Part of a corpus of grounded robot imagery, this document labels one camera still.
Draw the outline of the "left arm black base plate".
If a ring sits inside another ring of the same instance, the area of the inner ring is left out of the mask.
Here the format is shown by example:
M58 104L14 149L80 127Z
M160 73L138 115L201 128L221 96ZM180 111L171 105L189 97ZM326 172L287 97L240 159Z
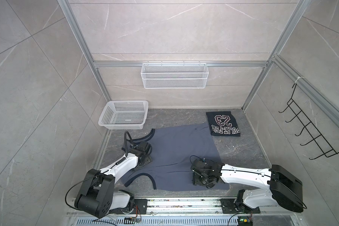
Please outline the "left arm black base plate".
M147 212L147 199L134 199L129 201L126 207L110 210L110 214L146 214Z

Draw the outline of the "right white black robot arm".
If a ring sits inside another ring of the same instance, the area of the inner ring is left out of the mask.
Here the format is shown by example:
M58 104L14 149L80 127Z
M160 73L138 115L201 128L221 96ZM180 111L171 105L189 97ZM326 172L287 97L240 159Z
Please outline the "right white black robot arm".
M302 182L280 165L273 164L270 169L250 169L196 159L191 171L196 186L210 189L223 182L254 187L253 190L239 190L234 200L221 199L224 212L257 213L265 206L280 206L297 213L307 209L303 202Z

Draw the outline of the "navy tank top red trim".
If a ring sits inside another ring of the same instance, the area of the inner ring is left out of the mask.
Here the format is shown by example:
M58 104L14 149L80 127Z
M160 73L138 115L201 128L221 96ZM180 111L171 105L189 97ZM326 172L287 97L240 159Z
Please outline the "navy tank top red trim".
M231 111L207 112L206 116L212 136L241 136L237 121L235 117L231 114Z

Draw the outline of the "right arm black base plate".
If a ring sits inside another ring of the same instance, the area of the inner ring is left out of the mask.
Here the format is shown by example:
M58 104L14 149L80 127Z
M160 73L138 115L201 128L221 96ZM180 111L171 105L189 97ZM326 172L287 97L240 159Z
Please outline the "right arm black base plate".
M224 214L260 214L260 208L252 209L236 199L220 199L221 208Z

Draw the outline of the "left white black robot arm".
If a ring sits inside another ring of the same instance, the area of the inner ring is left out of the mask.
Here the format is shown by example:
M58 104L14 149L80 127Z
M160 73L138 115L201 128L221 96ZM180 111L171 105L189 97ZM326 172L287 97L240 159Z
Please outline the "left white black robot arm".
M115 184L126 173L138 170L152 161L152 146L148 142L125 147L123 157L100 170L90 169L74 201L74 208L97 218L103 218L113 211L131 213L135 208L134 195L120 190L115 192Z

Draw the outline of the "white plastic laundry basket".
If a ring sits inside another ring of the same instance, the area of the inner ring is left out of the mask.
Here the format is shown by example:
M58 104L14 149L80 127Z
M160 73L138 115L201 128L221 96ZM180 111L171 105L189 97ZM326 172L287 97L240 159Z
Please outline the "white plastic laundry basket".
M99 126L109 130L141 130L147 119L146 100L109 101L99 120Z

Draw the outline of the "grey blue tank top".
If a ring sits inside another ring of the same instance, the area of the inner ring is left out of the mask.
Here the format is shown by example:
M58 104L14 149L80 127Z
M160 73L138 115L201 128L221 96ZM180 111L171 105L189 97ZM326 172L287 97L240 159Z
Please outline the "grey blue tank top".
M126 173L121 182L128 187L135 179L148 177L154 189L165 191L202 191L207 188L192 183L191 162L202 158L220 162L220 155L210 134L208 123L152 129L133 140L152 146L153 161L145 167Z

